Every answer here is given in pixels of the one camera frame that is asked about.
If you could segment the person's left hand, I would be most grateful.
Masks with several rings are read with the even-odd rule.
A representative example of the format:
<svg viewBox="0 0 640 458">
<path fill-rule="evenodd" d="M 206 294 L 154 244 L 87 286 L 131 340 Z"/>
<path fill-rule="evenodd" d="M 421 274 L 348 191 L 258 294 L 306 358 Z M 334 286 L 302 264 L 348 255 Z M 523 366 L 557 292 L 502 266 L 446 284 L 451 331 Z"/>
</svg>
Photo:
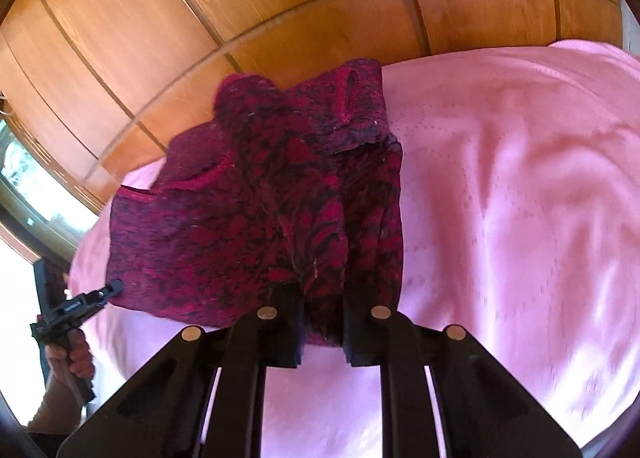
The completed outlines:
<svg viewBox="0 0 640 458">
<path fill-rule="evenodd" d="M 70 339 L 69 350 L 56 344 L 48 344 L 44 348 L 44 355 L 54 378 L 66 383 L 73 374 L 79 379 L 92 380 L 96 367 L 93 365 L 93 357 L 84 331 L 70 330 L 68 338 Z"/>
</svg>

